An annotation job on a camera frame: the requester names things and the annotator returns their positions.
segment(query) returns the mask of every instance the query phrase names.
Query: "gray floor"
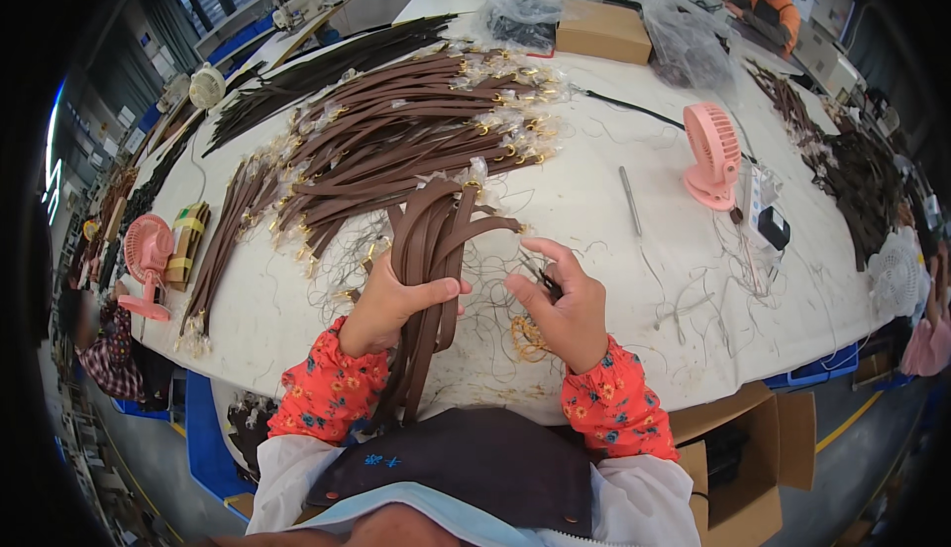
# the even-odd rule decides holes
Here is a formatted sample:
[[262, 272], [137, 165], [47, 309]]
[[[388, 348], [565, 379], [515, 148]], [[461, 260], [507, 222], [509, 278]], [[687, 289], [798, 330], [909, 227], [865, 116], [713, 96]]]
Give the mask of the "gray floor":
[[[87, 387], [132, 474], [185, 541], [244, 532], [244, 522], [188, 475], [181, 435], [166, 422], [118, 413], [98, 388]], [[852, 392], [850, 376], [802, 391], [816, 396], [817, 440], [828, 436], [874, 394], [871, 389]], [[882, 483], [904, 446], [927, 391], [927, 381], [916, 381], [886, 392], [817, 455], [811, 492], [780, 488], [783, 529], [767, 545], [832, 544]]]
[[[123, 415], [95, 384], [87, 381], [84, 387], [125, 464], [183, 540], [244, 534], [244, 521], [192, 480], [184, 438], [171, 425]], [[136, 491], [127, 471], [120, 467], [119, 473], [128, 488]]]

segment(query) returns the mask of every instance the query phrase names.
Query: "clear plastic wrap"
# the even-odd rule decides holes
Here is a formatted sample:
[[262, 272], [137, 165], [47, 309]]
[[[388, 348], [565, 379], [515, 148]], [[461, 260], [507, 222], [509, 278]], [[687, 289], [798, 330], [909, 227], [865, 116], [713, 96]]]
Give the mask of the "clear plastic wrap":
[[478, 43], [536, 54], [554, 46], [564, 0], [486, 0], [475, 20]]
[[734, 94], [738, 67], [724, 50], [733, 30], [687, 0], [641, 0], [657, 75], [672, 87]]

